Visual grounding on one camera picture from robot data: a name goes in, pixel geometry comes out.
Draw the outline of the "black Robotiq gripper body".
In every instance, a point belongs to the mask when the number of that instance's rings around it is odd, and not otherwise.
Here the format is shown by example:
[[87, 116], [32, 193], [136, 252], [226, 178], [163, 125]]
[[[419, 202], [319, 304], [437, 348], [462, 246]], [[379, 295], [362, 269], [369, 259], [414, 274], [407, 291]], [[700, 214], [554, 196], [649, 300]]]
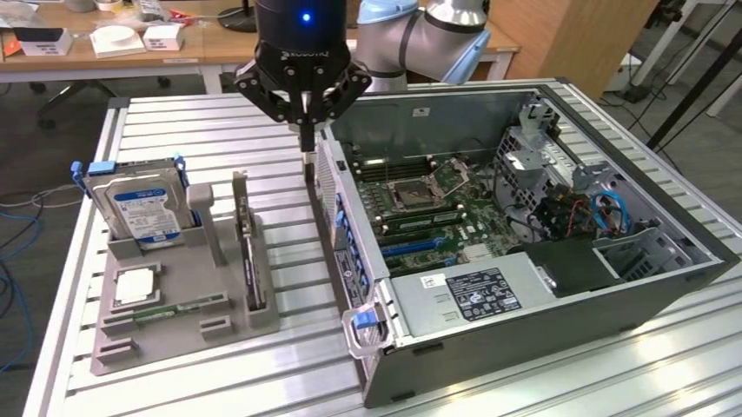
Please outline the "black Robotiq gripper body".
[[347, 3], [256, 1], [252, 102], [278, 122], [325, 122], [325, 91], [347, 69]]

